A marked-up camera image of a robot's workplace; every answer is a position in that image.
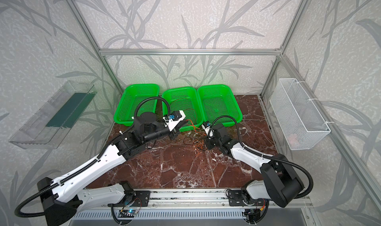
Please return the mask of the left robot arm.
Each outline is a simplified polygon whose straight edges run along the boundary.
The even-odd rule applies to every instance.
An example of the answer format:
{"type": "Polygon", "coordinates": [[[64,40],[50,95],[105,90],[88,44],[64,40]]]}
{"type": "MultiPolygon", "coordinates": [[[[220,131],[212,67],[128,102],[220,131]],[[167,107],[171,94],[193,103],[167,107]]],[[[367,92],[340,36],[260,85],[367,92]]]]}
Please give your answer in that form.
{"type": "Polygon", "coordinates": [[[87,190],[86,186],[114,167],[121,165],[146,149],[148,143],[169,137],[175,139],[180,129],[187,124],[183,110],[172,111],[162,97],[149,97],[135,109],[133,124],[110,140],[98,155],[74,170],[38,182],[38,193],[16,206],[14,214],[20,218],[45,217],[47,225],[60,226],[76,213],[92,207],[119,204],[133,197],[128,183],[87,190]],[[151,100],[161,100],[167,114],[161,121],[154,112],[139,114],[139,109],[151,100]]]}

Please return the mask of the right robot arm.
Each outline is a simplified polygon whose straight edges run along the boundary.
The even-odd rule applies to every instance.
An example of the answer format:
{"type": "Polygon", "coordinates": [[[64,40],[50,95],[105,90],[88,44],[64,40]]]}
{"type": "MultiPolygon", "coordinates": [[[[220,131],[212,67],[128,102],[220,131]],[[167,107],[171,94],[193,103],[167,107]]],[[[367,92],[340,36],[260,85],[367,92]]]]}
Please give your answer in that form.
{"type": "Polygon", "coordinates": [[[241,161],[262,175],[262,180],[253,180],[241,188],[237,201],[252,206],[258,200],[265,204],[273,201],[281,208],[292,200],[310,194],[314,186],[311,174],[302,166],[291,162],[285,155],[268,155],[244,144],[241,137],[231,138],[222,123],[208,121],[202,124],[206,133],[205,146],[218,148],[224,155],[241,161]]]}

